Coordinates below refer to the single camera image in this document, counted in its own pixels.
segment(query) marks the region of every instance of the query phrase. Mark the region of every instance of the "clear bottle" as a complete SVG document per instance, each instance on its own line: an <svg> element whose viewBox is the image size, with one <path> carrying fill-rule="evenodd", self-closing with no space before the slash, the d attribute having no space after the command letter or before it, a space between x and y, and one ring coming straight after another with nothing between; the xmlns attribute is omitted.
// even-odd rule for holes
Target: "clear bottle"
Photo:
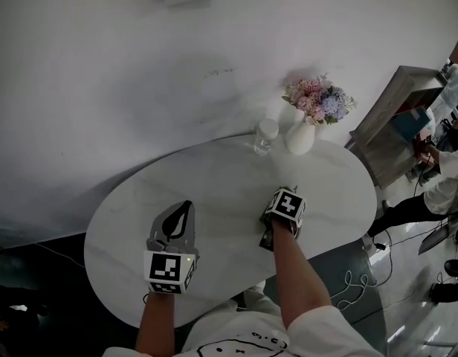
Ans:
<svg viewBox="0 0 458 357"><path fill-rule="evenodd" d="M279 124L273 119L264 119L257 126L254 151L261 156L267 155L279 134Z"/></svg>

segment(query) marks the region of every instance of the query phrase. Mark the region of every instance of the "white table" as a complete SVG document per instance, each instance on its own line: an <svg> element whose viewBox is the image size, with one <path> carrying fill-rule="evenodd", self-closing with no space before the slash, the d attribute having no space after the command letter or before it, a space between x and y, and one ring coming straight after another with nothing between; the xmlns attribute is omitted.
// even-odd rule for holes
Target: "white table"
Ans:
<svg viewBox="0 0 458 357"><path fill-rule="evenodd" d="M367 232L375 189L350 151L316 140L309 153L296 156L281 138L261 157L253 141L246 135L184 149L142 169L103 201L88 227L84 256L92 288L111 313L139 326L152 221L185 199L195 205L201 258L188 292L176 297L176 326L275 274L273 254L258 246L259 216L279 186L298 185L307 199L298 239L307 258Z"/></svg>

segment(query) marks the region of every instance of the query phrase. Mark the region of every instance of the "cartoon print on shirt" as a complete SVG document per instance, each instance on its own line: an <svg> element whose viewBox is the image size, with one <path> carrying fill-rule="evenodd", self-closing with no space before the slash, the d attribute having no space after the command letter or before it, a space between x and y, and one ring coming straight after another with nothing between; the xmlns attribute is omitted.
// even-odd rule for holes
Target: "cartoon print on shirt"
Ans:
<svg viewBox="0 0 458 357"><path fill-rule="evenodd" d="M260 340L267 340L266 342L270 342L271 346L273 344L273 349L255 344L250 341L228 339L203 345L197 349L197 353L199 357L225 357L234 356L234 354L240 354L241 356L243 354L266 354L268 357L275 357L284 352L287 348L287 343L283 340L279 340L277 338L262 337L255 332L252 333L252 336Z"/></svg>

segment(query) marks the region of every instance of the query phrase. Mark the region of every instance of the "white lid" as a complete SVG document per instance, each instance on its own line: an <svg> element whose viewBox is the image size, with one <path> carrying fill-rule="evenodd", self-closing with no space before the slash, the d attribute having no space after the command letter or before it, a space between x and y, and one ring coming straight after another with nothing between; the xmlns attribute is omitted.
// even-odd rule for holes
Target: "white lid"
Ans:
<svg viewBox="0 0 458 357"><path fill-rule="evenodd" d="M259 123L257 130L264 138L272 140L279 135L279 124L274 119L266 118Z"/></svg>

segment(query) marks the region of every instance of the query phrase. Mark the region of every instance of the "dark floor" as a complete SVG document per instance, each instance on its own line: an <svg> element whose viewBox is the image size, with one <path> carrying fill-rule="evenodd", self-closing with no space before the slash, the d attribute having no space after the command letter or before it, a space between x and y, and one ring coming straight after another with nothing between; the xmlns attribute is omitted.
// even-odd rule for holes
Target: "dark floor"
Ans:
<svg viewBox="0 0 458 357"><path fill-rule="evenodd" d="M83 262L85 234L44 242L49 248ZM331 295L345 287L347 269L358 283L361 274L372 282L369 260L359 240L310 260ZM0 252L0 284L39 289L49 298L49 315L39 317L40 325L33 346L26 348L34 356L101 356L110 346L132 348L137 329L113 316L95 296L86 271L70 260L37 245ZM360 289L352 287L334 299L354 300ZM265 293L278 302L275 277L267 280ZM367 289L363 298L343 311L345 318L377 350L384 352L386 329L381 300L376 289ZM190 327L176 333L181 346Z"/></svg>

